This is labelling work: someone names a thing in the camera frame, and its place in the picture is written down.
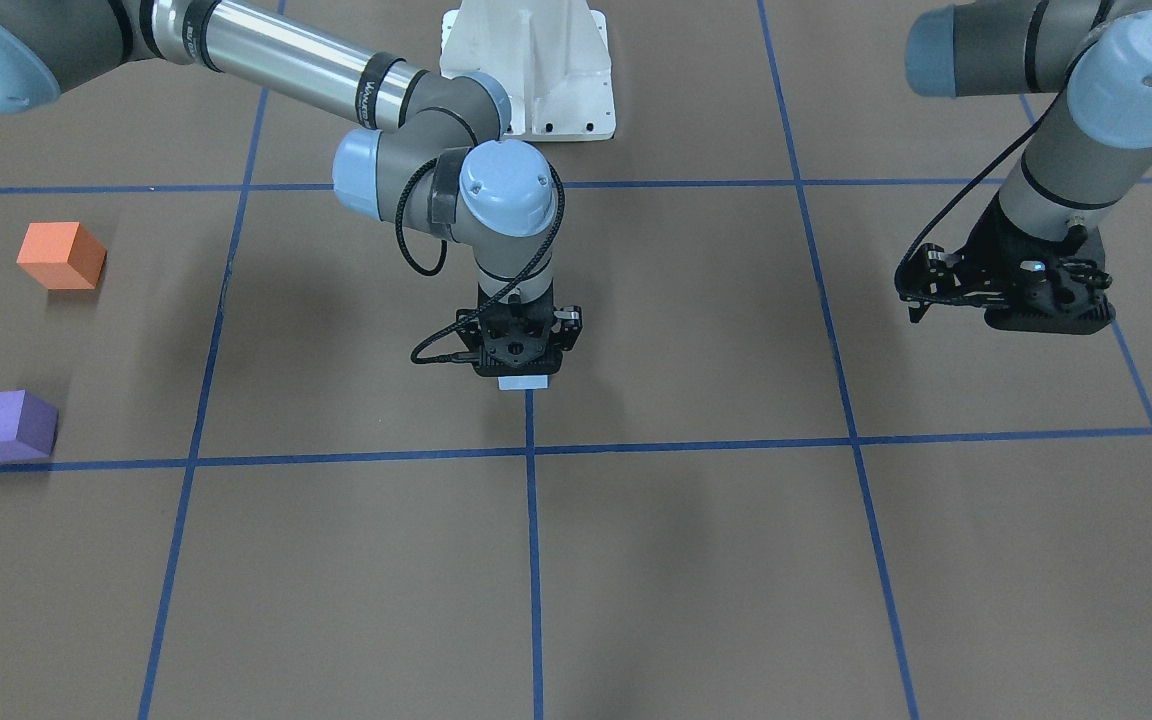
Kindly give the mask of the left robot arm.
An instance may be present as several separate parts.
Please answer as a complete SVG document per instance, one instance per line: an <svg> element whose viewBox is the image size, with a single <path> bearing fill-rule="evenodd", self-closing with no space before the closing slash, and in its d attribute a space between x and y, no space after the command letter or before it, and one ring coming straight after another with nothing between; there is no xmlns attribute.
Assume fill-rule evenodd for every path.
<svg viewBox="0 0 1152 720"><path fill-rule="evenodd" d="M915 237L893 274L911 323L979 306L996 331L1114 323L1100 223L1152 167L1152 1L973 1L920 15L905 81L924 97L1053 94L967 242Z"/></svg>

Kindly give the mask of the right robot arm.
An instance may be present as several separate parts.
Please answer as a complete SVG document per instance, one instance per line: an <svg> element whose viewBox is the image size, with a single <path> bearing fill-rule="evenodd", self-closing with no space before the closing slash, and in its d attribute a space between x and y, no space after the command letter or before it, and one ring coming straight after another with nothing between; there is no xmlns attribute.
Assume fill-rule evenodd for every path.
<svg viewBox="0 0 1152 720"><path fill-rule="evenodd" d="M241 79L351 123L332 160L339 204L391 225L415 272L467 247L472 306L414 347L416 365L465 365L507 386L558 373L582 331L554 300L564 219L558 169L507 136L506 88L445 78L247 1L0 1L0 114L56 103L137 61Z"/></svg>

